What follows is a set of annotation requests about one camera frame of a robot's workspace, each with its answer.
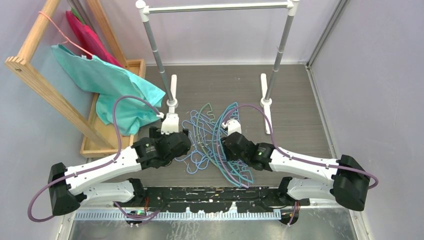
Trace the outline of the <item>purple plastic hanger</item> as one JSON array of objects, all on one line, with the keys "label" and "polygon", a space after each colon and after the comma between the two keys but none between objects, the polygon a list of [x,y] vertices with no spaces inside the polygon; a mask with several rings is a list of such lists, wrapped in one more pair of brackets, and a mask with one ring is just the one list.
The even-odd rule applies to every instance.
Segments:
[{"label": "purple plastic hanger", "polygon": [[218,120],[215,123],[214,129],[213,129],[213,133],[212,133],[212,139],[215,140],[215,144],[216,144],[216,150],[213,150],[212,153],[214,155],[214,157],[216,158],[216,163],[217,163],[217,167],[220,169],[220,171],[222,172],[223,176],[230,182],[232,183],[234,186],[236,187],[243,187],[243,188],[249,188],[249,182],[247,184],[244,184],[243,182],[240,182],[240,180],[242,179],[242,176],[240,175],[239,172],[236,172],[236,175],[238,176],[238,179],[235,178],[232,175],[232,172],[229,171],[227,169],[227,165],[226,165],[226,157],[225,154],[223,152],[223,148],[221,146],[221,124],[224,121],[224,116],[225,114],[227,114],[230,110],[235,109],[238,106],[238,104],[236,102],[230,104],[221,114],[221,116],[218,118]]}]

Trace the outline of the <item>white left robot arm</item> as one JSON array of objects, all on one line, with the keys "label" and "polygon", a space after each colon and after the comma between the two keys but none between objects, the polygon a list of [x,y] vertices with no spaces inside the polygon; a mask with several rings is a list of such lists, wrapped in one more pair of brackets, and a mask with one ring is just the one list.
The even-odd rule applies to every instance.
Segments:
[{"label": "white left robot arm", "polygon": [[122,182],[109,182],[123,174],[148,168],[169,165],[173,159],[186,155],[192,142],[189,130],[169,135],[159,128],[150,127],[149,136],[113,154],[78,166],[66,167],[63,163],[51,166],[48,182],[53,216],[62,216],[81,206],[105,205],[117,202],[124,207],[138,207],[146,200],[140,180],[129,178]]}]

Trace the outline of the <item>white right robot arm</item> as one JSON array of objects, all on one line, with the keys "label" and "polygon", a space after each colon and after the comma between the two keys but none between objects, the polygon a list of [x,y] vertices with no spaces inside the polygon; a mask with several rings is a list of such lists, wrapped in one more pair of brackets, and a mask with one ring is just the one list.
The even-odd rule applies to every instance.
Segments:
[{"label": "white right robot arm", "polygon": [[352,156],[303,155],[270,143],[253,143],[239,132],[221,138],[221,145],[229,161],[240,160],[257,171],[292,174],[279,185],[277,198],[283,205],[324,199],[353,211],[365,209],[371,177]]}]

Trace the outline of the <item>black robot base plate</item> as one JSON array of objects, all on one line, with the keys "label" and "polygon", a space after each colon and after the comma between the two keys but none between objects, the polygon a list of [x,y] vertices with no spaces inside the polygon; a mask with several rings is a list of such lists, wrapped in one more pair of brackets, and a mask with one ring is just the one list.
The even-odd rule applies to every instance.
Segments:
[{"label": "black robot base plate", "polygon": [[309,206],[307,198],[293,200],[280,188],[260,187],[144,187],[135,184],[134,197],[127,202],[115,201],[132,208],[144,208],[162,213],[227,213],[235,206],[237,213],[267,213],[274,209]]}]

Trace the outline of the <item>green plastic hanger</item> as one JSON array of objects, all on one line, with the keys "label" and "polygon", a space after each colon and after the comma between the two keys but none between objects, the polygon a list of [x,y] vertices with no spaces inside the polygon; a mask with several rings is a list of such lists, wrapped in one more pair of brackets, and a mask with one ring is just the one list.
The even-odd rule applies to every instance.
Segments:
[{"label": "green plastic hanger", "polygon": [[214,165],[217,167],[217,163],[209,156],[209,154],[207,153],[207,151],[205,151],[204,149],[204,142],[202,141],[201,135],[200,135],[200,127],[199,127],[199,119],[201,117],[201,114],[203,112],[203,110],[209,107],[209,109],[211,111],[213,111],[212,105],[208,102],[206,103],[203,107],[200,108],[200,110],[198,111],[197,115],[196,115],[196,122],[195,122],[195,131],[196,131],[196,143],[200,146],[200,149],[202,151],[202,153],[207,157],[207,159]]}]

